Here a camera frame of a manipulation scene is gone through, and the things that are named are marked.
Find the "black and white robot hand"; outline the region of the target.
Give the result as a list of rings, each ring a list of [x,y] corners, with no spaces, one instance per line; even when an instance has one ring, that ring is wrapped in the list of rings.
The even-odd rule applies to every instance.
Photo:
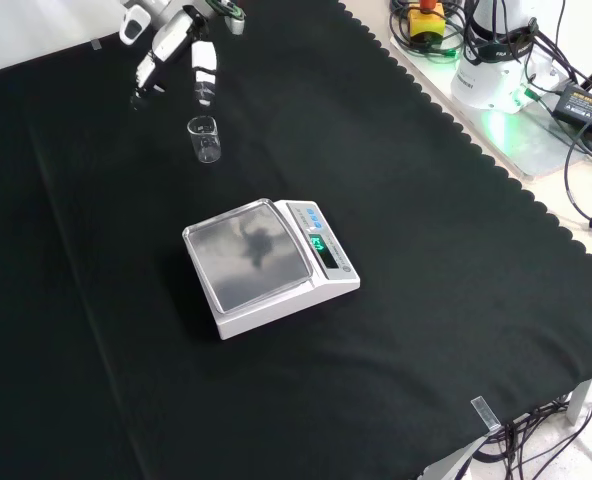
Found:
[[[208,108],[216,94],[218,59],[214,43],[208,39],[209,23],[221,18],[230,33],[244,32],[246,13],[236,1],[123,1],[125,8],[119,38],[133,45],[147,29],[154,31],[152,44],[136,67],[131,97],[141,107],[154,93],[163,93],[160,83],[164,69],[188,56],[194,75],[194,95],[198,104]]]

